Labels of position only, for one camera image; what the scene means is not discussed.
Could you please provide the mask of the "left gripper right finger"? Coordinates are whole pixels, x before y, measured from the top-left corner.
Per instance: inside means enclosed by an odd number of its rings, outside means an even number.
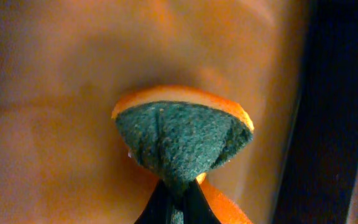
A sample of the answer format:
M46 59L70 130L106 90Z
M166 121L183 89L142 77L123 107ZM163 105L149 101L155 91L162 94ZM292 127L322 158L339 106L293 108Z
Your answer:
M182 211L184 224L221 224L196 179L189 183L183 195Z

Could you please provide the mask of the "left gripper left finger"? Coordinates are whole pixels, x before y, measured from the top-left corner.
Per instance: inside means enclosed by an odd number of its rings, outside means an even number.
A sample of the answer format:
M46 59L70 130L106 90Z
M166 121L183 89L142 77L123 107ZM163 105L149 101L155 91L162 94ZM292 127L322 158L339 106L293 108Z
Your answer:
M152 192L144 211L134 224L171 224L173 197L162 180Z

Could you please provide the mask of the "orange green scrub sponge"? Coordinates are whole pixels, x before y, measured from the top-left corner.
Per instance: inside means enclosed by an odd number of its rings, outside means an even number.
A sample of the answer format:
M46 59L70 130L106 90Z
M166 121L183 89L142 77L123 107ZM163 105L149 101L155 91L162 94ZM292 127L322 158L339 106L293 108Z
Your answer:
M221 223L249 223L204 179L252 140L254 125L240 104L187 86L155 86L122 97L111 117L132 158L171 193L171 223L184 223L183 195L195 179Z

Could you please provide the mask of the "black rectangular water tray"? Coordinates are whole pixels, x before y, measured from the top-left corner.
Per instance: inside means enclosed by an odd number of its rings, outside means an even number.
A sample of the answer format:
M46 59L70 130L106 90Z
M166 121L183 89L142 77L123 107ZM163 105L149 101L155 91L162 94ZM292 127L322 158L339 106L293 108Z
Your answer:
M0 223L132 223L155 186L110 119L179 84L253 141L207 184L254 223L358 223L358 1L0 1Z

